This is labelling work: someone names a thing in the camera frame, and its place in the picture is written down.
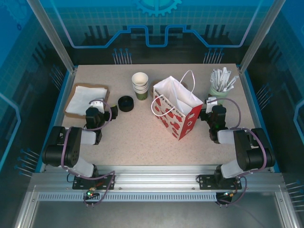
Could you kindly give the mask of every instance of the glass panel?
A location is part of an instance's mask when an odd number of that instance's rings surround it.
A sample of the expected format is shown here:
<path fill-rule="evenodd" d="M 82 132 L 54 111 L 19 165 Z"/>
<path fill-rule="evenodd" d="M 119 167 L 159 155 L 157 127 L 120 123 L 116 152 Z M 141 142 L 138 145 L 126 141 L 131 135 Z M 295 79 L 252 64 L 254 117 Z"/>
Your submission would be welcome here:
<path fill-rule="evenodd" d="M 257 105 L 287 184 L 304 181 L 303 7 L 301 0 L 285 2 L 248 67 Z"/>
<path fill-rule="evenodd" d="M 129 64 L 124 57 L 130 54 L 132 63 L 150 64 L 240 63 L 272 2 L 43 0 L 42 4 L 74 64 Z"/>
<path fill-rule="evenodd" d="M 0 0 L 0 31 L 0 224 L 13 227 L 66 69 L 26 1 Z"/>

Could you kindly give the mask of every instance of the white napkin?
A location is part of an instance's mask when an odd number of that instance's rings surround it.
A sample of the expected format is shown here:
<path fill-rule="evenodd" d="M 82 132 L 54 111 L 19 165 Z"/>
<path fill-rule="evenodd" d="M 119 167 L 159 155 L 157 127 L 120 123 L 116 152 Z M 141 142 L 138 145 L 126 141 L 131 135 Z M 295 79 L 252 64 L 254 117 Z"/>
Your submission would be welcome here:
<path fill-rule="evenodd" d="M 105 98 L 107 90 L 105 88 L 88 88 L 77 86 L 75 93 L 66 108 L 67 113 L 86 115 L 86 110 L 90 107 L 89 102 L 96 98 Z"/>

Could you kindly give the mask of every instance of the green cup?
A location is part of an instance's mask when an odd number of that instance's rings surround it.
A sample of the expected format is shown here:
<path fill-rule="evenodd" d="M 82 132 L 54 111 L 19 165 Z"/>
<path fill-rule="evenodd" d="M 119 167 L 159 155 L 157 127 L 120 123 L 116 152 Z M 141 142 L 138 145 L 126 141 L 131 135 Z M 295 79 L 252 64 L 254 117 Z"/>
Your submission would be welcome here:
<path fill-rule="evenodd" d="M 212 86 L 210 86 L 209 96 L 215 96 L 216 98 L 225 98 L 228 95 L 228 92 L 218 92 Z M 224 100 L 218 101 L 218 104 L 222 105 Z"/>
<path fill-rule="evenodd" d="M 146 91 L 139 91 L 139 90 L 135 90 L 135 94 L 138 100 L 143 101 L 145 99 L 147 99 L 148 97 L 148 89 L 146 89 Z"/>

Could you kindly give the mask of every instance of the gray floor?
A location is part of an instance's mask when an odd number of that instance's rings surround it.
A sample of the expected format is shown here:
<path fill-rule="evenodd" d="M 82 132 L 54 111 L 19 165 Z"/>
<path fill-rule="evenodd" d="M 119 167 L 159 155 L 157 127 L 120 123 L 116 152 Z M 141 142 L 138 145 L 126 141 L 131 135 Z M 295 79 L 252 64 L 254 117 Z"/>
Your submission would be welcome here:
<path fill-rule="evenodd" d="M 248 193 L 238 203 L 267 228 L 282 227 L 275 198 Z M 242 208 L 214 202 L 39 202 L 32 228 L 259 228 Z"/>

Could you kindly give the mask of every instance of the white bag handle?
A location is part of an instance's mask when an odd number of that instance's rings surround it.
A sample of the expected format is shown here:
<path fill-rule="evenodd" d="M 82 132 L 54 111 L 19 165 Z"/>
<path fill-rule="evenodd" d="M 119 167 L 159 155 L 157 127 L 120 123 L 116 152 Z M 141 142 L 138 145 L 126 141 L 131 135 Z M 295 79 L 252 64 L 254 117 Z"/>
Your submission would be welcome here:
<path fill-rule="evenodd" d="M 159 97 L 155 98 L 155 99 L 152 101 L 152 104 L 151 104 L 151 111 L 152 111 L 153 114 L 156 115 L 156 116 L 164 116 L 164 115 L 168 114 L 169 112 L 171 112 L 171 111 L 175 108 L 175 106 L 174 106 L 172 109 L 170 109 L 169 111 L 167 111 L 165 114 L 157 115 L 157 114 L 153 111 L 153 103 L 156 101 L 156 99 L 160 98 L 161 96 L 163 96 L 163 95 L 160 95 Z"/>
<path fill-rule="evenodd" d="M 192 78 L 193 78 L 193 89 L 192 89 L 191 94 L 190 94 L 190 96 L 191 96 L 192 93 L 193 93 L 193 90 L 194 90 L 194 88 L 195 88 L 195 78 L 194 78 L 194 74 L 193 74 L 193 71 L 192 71 L 192 70 L 188 70 L 188 71 L 184 74 L 184 76 L 181 78 L 180 85 L 181 85 L 182 80 L 184 79 L 184 77 L 186 76 L 186 74 L 187 74 L 189 71 L 191 71 L 191 73 L 192 73 Z"/>

